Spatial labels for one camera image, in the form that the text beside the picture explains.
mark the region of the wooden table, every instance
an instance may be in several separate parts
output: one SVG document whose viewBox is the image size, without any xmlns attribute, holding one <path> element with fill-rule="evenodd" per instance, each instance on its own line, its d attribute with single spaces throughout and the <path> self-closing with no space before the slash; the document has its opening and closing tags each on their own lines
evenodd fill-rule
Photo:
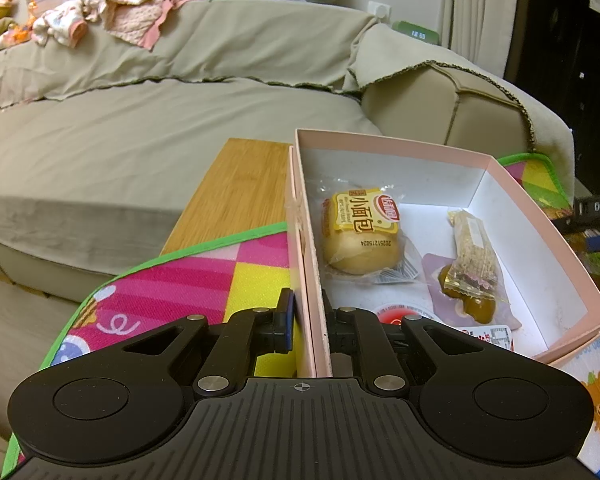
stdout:
<svg viewBox="0 0 600 480">
<path fill-rule="evenodd" d="M 288 144 L 229 139 L 161 254 L 285 221 Z"/>
</svg>

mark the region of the pink box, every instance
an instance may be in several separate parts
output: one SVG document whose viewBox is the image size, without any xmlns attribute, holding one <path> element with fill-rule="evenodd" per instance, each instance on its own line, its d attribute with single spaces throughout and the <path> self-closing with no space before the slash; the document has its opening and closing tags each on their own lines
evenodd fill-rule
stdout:
<svg viewBox="0 0 600 480">
<path fill-rule="evenodd" d="M 320 225 L 316 182 L 355 187 L 393 184 L 403 196 L 402 228 L 422 255 L 455 257 L 449 209 L 481 218 L 500 259 L 513 314 L 522 322 L 516 351 L 551 363 L 599 335 L 600 293 L 522 187 L 489 155 L 448 146 L 344 132 L 297 130 L 289 149 L 286 204 L 291 285 L 298 297 L 298 376 L 330 376 L 331 354 L 314 234 Z M 357 306 L 379 289 L 339 285 L 334 308 Z M 399 294 L 400 288 L 385 289 Z"/>
</svg>

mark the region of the yellow label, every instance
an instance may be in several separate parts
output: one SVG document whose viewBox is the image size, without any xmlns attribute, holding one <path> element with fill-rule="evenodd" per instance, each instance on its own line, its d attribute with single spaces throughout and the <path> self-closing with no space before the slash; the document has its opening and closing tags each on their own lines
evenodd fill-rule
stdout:
<svg viewBox="0 0 600 480">
<path fill-rule="evenodd" d="M 331 198 L 335 208 L 333 229 L 357 233 L 398 232 L 400 213 L 394 199 L 375 189 L 352 189 Z"/>
</svg>

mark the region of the beige curtain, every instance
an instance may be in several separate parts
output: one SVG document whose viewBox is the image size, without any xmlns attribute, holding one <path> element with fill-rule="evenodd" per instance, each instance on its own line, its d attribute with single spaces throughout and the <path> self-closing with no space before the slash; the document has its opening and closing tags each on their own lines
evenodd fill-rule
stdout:
<svg viewBox="0 0 600 480">
<path fill-rule="evenodd" d="M 509 56 L 517 0 L 445 0 L 442 45 L 499 76 Z"/>
</svg>

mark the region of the silver bolt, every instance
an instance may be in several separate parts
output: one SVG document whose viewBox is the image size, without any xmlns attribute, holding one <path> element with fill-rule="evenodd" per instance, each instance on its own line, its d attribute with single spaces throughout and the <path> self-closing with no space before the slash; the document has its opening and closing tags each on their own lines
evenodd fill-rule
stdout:
<svg viewBox="0 0 600 480">
<path fill-rule="evenodd" d="M 398 377 L 397 375 L 381 375 L 376 378 L 374 384 L 376 388 L 380 388 L 386 392 L 394 392 L 403 388 L 406 383 L 402 377 Z"/>
<path fill-rule="evenodd" d="M 209 375 L 198 381 L 198 387 L 206 392 L 219 392 L 229 385 L 229 381 L 219 375 Z"/>
</svg>

